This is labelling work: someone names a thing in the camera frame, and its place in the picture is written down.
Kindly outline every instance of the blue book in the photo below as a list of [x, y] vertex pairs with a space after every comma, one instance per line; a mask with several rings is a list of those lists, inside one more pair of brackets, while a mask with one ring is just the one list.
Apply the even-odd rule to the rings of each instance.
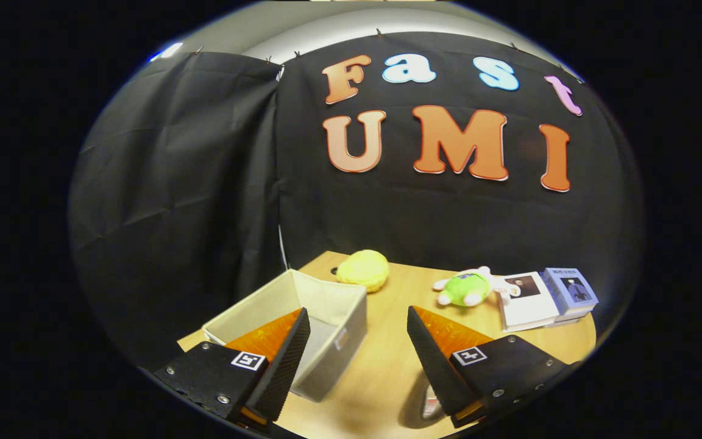
[[540, 273], [554, 298], [560, 316], [554, 325], [575, 323], [597, 305], [597, 297], [589, 282], [575, 268], [547, 268]]

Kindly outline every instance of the blue letter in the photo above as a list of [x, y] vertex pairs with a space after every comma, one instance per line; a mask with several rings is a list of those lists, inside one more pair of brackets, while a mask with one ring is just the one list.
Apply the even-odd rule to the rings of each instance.
[[479, 77], [484, 84], [493, 88], [514, 91], [519, 88], [519, 80], [513, 76], [513, 67], [499, 59], [479, 56], [473, 60], [473, 65], [481, 71]]
[[394, 55], [385, 61], [387, 66], [383, 77], [390, 83], [401, 84], [412, 80], [414, 82], [430, 82], [437, 77], [435, 72], [430, 70], [430, 62], [427, 58], [415, 53], [403, 53]]

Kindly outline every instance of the orange letter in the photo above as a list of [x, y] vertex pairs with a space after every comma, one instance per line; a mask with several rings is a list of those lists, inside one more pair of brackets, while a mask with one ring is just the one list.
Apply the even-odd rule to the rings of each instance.
[[474, 112], [464, 132], [451, 114], [438, 105], [416, 107], [413, 116], [421, 120], [421, 159], [413, 163], [418, 172], [445, 171], [446, 165], [440, 158], [443, 148], [454, 173], [461, 173], [475, 149], [476, 161], [470, 165], [470, 175], [487, 180], [508, 178], [502, 158], [502, 128], [507, 119], [499, 112]]
[[356, 96], [359, 89], [351, 87], [349, 81], [352, 80], [355, 84], [362, 82], [364, 72], [360, 66], [369, 66], [370, 63], [369, 56], [359, 55], [321, 70], [323, 74], [327, 75], [327, 80], [329, 80], [329, 96], [327, 96], [326, 103], [331, 105], [343, 99]]
[[364, 124], [364, 153], [359, 157], [349, 154], [346, 143], [346, 127], [351, 123], [351, 117], [329, 117], [322, 123], [327, 131], [329, 161], [339, 170], [348, 173], [369, 171], [381, 160], [381, 121], [386, 119], [386, 113], [379, 110], [365, 111], [356, 119]]
[[546, 173], [541, 177], [541, 184], [546, 189], [568, 192], [568, 156], [567, 147], [570, 136], [554, 125], [541, 125], [541, 133], [546, 137]]

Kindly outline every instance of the black curtain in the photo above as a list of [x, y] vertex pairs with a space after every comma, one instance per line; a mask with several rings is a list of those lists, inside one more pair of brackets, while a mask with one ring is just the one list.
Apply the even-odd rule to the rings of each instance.
[[273, 128], [281, 66], [178, 54], [115, 95], [77, 159], [73, 258], [117, 347], [155, 369], [176, 340], [284, 270]]

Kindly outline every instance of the book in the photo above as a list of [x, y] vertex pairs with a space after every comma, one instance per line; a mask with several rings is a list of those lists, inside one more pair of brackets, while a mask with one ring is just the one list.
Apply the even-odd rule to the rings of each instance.
[[543, 327], [560, 316], [554, 298], [538, 272], [503, 276], [509, 284], [518, 285], [521, 294], [510, 300], [499, 300], [504, 332]]
[[598, 303], [589, 282], [575, 268], [547, 268], [541, 277], [559, 311], [550, 327], [576, 323]]

